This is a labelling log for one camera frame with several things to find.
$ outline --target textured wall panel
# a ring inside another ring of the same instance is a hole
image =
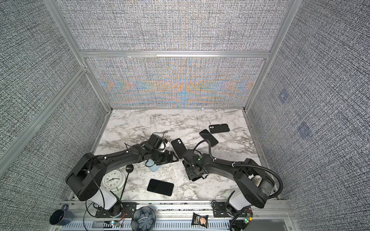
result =
[[[0,2],[0,155],[80,67],[42,0]]]
[[[57,0],[90,50],[269,50],[290,0]]]
[[[65,177],[91,150],[105,115],[83,76],[0,179],[0,230],[48,229],[71,193]]]
[[[243,107],[262,58],[88,58],[113,107]]]
[[[369,12],[303,1],[249,111],[302,230],[370,228]]]

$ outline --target blue patch on wall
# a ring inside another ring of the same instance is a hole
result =
[[[282,103],[285,103],[285,101],[288,99],[288,91],[284,88],[281,90],[280,94],[279,94],[279,99]]]
[[[303,139],[306,139],[307,137],[309,137],[312,132],[309,126],[304,121],[297,127],[297,130],[299,132],[299,135]]]

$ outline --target black snack package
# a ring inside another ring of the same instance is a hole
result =
[[[203,227],[208,226],[208,215],[207,216],[200,216],[198,214],[193,213],[193,221],[191,225],[201,225]]]

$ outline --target black spoon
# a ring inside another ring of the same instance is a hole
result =
[[[126,177],[126,180],[125,180],[125,184],[123,185],[123,188],[122,188],[122,193],[121,193],[120,200],[122,200],[122,195],[123,195],[123,191],[125,190],[125,187],[126,187],[126,182],[127,182],[128,175],[131,172],[133,172],[133,170],[134,170],[134,166],[132,164],[129,164],[129,165],[126,166],[127,177]]]

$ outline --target clock face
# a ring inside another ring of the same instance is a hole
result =
[[[120,171],[113,170],[106,174],[104,177],[104,185],[108,188],[118,187],[119,183],[122,181],[122,174]]]

